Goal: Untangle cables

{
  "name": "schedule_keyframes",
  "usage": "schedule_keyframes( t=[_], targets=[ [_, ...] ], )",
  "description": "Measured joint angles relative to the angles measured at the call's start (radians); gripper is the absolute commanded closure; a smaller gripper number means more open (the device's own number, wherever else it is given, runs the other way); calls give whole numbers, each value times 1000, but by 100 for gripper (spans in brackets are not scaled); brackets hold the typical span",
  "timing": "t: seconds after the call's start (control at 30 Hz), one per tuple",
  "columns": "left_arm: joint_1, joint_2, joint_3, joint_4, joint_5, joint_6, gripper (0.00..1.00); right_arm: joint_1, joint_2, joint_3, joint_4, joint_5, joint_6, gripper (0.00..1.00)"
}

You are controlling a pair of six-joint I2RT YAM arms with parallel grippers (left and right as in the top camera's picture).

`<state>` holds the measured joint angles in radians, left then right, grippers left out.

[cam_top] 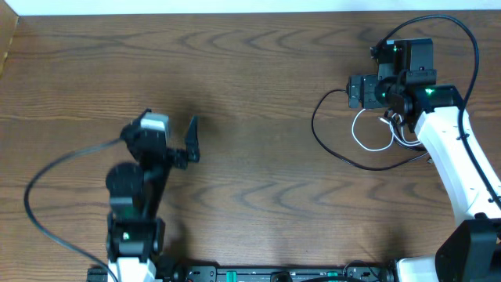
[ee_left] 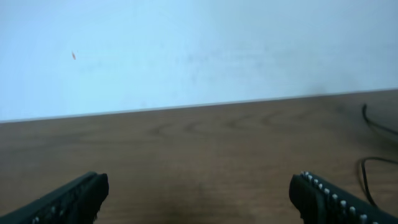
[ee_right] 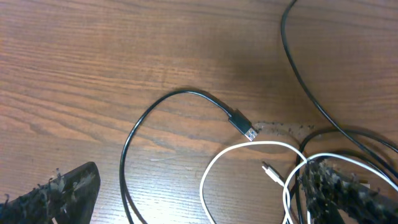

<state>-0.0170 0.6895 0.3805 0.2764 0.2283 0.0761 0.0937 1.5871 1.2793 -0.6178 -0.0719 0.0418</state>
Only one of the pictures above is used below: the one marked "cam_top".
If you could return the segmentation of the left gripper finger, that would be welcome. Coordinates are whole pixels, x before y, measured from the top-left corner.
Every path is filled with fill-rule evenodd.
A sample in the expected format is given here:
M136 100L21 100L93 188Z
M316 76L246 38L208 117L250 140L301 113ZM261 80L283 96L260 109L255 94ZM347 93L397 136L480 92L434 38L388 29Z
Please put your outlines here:
M136 139L142 131L141 120L146 114L151 112L152 110L150 108L146 108L137 118L132 120L128 125L125 125L121 130L120 139L126 143Z
M185 145L188 161L199 162L200 161L200 148L198 140L198 117L193 116L185 136Z

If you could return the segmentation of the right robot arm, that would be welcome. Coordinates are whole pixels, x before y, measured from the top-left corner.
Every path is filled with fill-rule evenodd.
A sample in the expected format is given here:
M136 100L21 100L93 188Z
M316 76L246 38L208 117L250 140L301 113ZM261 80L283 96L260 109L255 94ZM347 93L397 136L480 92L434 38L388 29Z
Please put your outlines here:
M449 196L456 229L433 255L401 258L383 275L390 281L498 281L500 209L478 175L470 143L494 190L500 188L476 140L454 85L439 85L429 38L386 40L372 47L378 72L348 80L351 108L386 107L402 116L430 154Z

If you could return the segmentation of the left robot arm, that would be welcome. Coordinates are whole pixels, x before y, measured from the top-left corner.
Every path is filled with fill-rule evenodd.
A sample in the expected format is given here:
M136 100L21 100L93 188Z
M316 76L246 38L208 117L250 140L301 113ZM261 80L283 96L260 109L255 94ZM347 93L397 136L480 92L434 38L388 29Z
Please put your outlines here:
M107 219L109 281L185 281L187 269L163 253L165 223L157 212L172 169L200 160L198 118L193 117L181 149L171 148L169 117L147 109L119 136L132 162L106 176L111 211Z

